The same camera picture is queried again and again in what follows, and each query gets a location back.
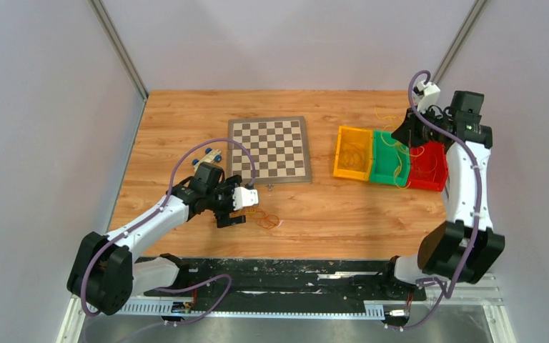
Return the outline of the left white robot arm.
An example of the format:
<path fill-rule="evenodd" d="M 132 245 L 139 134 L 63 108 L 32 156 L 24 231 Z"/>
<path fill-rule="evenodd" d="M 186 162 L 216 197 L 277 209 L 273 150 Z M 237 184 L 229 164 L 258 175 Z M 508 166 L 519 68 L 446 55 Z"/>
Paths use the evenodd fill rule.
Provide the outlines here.
<path fill-rule="evenodd" d="M 140 256 L 155 242 L 193 217 L 211 211 L 217 227 L 245 223 L 232 216 L 259 202 L 258 191 L 240 175 L 201 163 L 194 175 L 173 184 L 148 211 L 107 234 L 88 233 L 81 241 L 66 288 L 84 303 L 89 315 L 116 314 L 130 297 L 165 288 L 181 296 L 190 286 L 181 259 L 162 254 L 147 262 Z"/>

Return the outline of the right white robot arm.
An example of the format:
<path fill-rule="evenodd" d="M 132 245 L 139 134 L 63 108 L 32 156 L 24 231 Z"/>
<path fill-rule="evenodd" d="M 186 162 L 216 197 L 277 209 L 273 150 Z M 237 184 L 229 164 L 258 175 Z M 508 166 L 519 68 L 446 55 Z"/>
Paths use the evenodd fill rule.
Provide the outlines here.
<path fill-rule="evenodd" d="M 408 148 L 430 142 L 443 144 L 448 176 L 441 196 L 446 219 L 421 242 L 417 254 L 396 257 L 392 270 L 380 277 L 381 292 L 398 298 L 427 277 L 475 284 L 505 248 L 505 237 L 493 231 L 487 200 L 487 167 L 493 131 L 482 125 L 485 97 L 456 91 L 450 105 L 438 114 L 435 105 L 421 116 L 409 108 L 391 137 Z"/>

